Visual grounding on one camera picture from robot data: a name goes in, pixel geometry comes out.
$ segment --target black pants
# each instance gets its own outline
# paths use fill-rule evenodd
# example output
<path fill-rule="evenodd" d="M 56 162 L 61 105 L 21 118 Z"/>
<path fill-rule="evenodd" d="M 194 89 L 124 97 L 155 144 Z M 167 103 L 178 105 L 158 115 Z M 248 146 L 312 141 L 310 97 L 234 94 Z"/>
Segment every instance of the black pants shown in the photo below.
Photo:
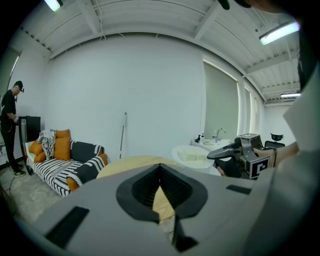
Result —
<path fill-rule="evenodd" d="M 9 164 L 14 172 L 18 172 L 18 163 L 14 156 L 14 147 L 15 147 L 15 133 L 16 125 L 12 125 L 12 128 L 9 132 L 5 132 L 1 129 L 1 134 L 5 144 L 6 155 L 8 156 Z"/>

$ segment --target sneaker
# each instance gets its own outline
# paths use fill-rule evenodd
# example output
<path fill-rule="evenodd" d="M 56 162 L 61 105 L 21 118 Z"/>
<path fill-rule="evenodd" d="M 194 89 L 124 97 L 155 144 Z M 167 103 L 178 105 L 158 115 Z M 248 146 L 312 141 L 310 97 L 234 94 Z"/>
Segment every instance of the sneaker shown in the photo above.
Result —
<path fill-rule="evenodd" d="M 26 172 L 23 171 L 23 170 L 19 170 L 19 171 L 14 171 L 13 174 L 14 174 L 14 176 L 15 176 L 16 178 L 18 178 L 18 177 L 25 176 L 25 175 L 26 175 Z"/>

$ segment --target sofa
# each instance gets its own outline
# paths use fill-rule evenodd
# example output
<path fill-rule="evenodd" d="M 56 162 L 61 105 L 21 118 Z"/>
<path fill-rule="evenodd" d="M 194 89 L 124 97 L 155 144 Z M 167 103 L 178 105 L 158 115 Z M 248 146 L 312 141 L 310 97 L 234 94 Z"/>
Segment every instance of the sofa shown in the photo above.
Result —
<path fill-rule="evenodd" d="M 33 141 L 25 144 L 26 164 L 62 197 L 95 179 L 108 164 L 102 146 L 74 140 L 70 141 L 70 161 L 53 158 L 34 162 L 36 155 L 29 152 L 32 143 Z"/>

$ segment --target faucet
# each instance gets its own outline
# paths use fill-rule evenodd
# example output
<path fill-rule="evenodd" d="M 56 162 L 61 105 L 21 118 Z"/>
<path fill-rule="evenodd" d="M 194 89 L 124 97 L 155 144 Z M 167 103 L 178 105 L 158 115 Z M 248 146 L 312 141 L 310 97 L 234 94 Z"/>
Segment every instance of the faucet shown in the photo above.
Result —
<path fill-rule="evenodd" d="M 218 141 L 221 141 L 221 139 L 219 139 L 219 132 L 220 132 L 220 130 L 223 130 L 224 133 L 226 133 L 226 130 L 225 130 L 225 129 L 220 128 L 220 129 L 217 131 L 216 136 L 215 136 L 215 142 L 216 142 L 216 143 L 217 143 Z"/>

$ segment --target floor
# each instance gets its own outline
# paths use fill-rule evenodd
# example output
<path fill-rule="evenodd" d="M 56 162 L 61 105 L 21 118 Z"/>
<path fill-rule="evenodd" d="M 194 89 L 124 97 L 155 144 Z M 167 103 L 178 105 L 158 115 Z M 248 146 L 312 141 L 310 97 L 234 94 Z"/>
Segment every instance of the floor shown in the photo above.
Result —
<path fill-rule="evenodd" d="M 41 214 L 54 205 L 62 197 L 54 192 L 37 174 L 29 175 L 26 168 L 23 171 L 26 175 L 14 178 L 10 168 L 0 170 L 0 182 L 5 190 L 5 198 L 9 209 L 14 216 L 32 224 Z M 11 184 L 11 196 L 8 190 Z"/>

